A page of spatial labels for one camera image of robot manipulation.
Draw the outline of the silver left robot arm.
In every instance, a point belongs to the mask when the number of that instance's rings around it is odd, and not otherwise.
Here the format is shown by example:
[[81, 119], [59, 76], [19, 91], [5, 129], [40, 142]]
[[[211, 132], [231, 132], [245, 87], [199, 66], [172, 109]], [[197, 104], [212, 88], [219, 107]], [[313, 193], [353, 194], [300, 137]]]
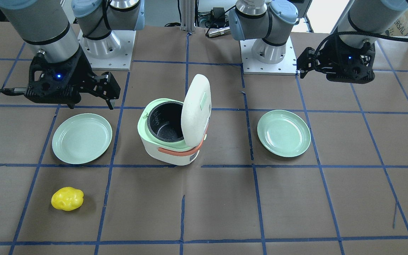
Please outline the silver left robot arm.
[[[297, 0], [238, 0], [228, 13], [233, 39], [241, 46], [245, 66], [278, 67], [290, 50], [290, 33], [301, 15]], [[375, 42], [385, 39], [408, 43], [407, 35], [392, 36], [388, 28], [408, 11], [408, 0], [350, 0], [329, 24], [330, 34], [316, 48], [305, 48], [293, 60], [303, 79], [309, 72], [325, 74], [328, 81], [367, 84], [375, 79]]]

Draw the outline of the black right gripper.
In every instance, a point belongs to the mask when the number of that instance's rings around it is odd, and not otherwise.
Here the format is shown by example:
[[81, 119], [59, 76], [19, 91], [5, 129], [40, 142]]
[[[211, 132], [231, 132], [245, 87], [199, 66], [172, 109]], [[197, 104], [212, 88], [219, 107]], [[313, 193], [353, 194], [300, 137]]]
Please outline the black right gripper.
[[[69, 59], [49, 63], [46, 53], [38, 50], [29, 67], [29, 81], [24, 97], [34, 103], [66, 104], [69, 109], [81, 101], [81, 92], [95, 84], [89, 61], [81, 46]], [[114, 100], [107, 99], [107, 106], [114, 109]]]

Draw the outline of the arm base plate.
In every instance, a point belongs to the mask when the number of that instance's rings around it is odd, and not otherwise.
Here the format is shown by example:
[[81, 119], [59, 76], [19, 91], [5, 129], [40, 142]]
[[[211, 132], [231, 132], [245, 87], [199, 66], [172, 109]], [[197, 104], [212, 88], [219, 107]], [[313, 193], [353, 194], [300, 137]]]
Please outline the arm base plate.
[[94, 70], [126, 70], [131, 68], [136, 31], [113, 30], [105, 39], [91, 40], [78, 34], [86, 58]]
[[296, 75], [296, 55], [289, 37], [282, 46], [266, 44], [262, 39], [240, 41], [244, 74]]

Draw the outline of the green plate near left arm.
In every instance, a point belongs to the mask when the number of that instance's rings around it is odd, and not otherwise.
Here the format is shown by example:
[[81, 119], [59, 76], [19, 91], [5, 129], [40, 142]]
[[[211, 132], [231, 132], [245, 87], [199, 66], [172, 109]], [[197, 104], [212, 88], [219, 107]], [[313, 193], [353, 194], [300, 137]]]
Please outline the green plate near left arm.
[[293, 158], [302, 155], [311, 144], [311, 132], [298, 115], [285, 110], [265, 113], [257, 123], [261, 144], [275, 155]]

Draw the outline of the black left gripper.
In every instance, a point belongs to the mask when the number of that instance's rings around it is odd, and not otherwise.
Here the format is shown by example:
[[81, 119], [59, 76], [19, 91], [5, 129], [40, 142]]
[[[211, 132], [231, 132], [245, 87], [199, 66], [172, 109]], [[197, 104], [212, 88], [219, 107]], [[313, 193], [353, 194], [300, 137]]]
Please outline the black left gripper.
[[332, 36], [320, 49], [320, 72], [331, 82], [367, 84], [374, 81], [375, 45], [363, 42], [360, 48]]

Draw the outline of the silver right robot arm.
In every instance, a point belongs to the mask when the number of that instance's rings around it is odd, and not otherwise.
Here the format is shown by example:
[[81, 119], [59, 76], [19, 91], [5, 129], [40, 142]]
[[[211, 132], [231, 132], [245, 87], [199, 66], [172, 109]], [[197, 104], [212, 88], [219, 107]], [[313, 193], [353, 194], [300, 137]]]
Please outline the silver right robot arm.
[[95, 74], [86, 53], [95, 58], [116, 55], [121, 43], [115, 31], [144, 28], [144, 1], [73, 0], [71, 7], [81, 41], [58, 0], [0, 0], [2, 13], [35, 54], [27, 85], [2, 88], [2, 94], [73, 109], [81, 93], [88, 93], [114, 108], [120, 96], [118, 82], [111, 72]]

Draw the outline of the green plate near right arm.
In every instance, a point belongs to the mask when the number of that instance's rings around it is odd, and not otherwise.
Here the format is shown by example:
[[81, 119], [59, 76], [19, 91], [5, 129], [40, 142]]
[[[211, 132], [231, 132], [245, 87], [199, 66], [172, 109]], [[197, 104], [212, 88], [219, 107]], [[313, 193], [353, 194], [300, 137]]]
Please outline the green plate near right arm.
[[62, 162], [84, 164], [103, 155], [111, 141], [110, 123], [100, 115], [83, 113], [58, 126], [52, 137], [52, 151]]

